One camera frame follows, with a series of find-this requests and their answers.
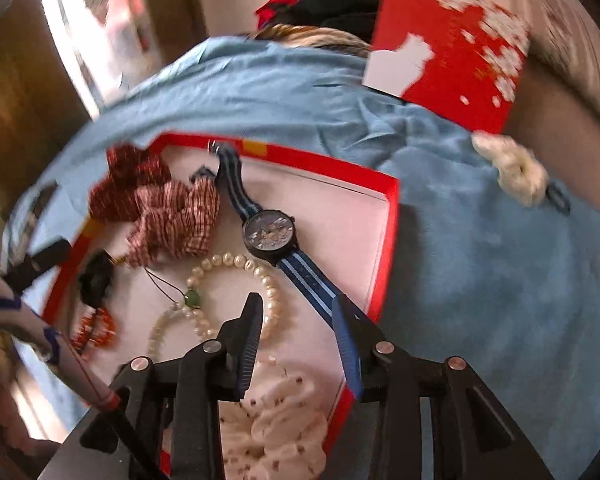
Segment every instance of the red checkered fabric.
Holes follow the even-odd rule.
[[[197,177],[193,188],[177,180],[163,186],[142,186],[136,190],[136,200],[141,217],[126,238],[126,262],[131,267],[151,264],[161,251],[181,258],[209,250],[220,208],[211,177]]]
[[[109,173],[89,193],[89,215],[97,220],[135,222],[140,218],[136,189],[171,180],[171,172],[160,155],[131,144],[109,148],[107,163]]]

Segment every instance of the blue fabric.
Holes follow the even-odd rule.
[[[56,179],[34,243],[73,239],[87,191],[106,171],[106,147],[146,145],[168,128],[286,144],[392,174],[402,209],[382,328],[415,356],[465,357],[555,477],[577,478],[600,448],[600,214],[573,196],[570,216],[521,208],[467,131],[363,88],[364,65],[323,50],[209,40],[85,126],[21,199],[13,226]],[[49,283],[26,299],[41,308]],[[72,427],[80,403],[24,357]],[[354,411],[327,478],[366,478],[372,423],[369,406]]]

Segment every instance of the red envelope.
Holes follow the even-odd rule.
[[[382,0],[363,84],[498,134],[528,45],[527,23],[485,0]]]

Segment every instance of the cream scrunchie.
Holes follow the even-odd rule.
[[[498,184],[519,204],[539,205],[544,200],[549,175],[533,153],[507,136],[476,131],[471,135],[476,152],[498,168]]]
[[[227,480],[311,480],[324,469],[327,420],[305,373],[258,363],[244,400],[219,405]]]

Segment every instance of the black strap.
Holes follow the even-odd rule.
[[[227,142],[212,142],[209,151],[215,153],[220,160],[218,182],[223,182],[229,193],[229,199],[235,211],[240,215],[244,224],[249,218],[262,211],[261,206],[254,202],[242,185],[242,161],[238,151]]]

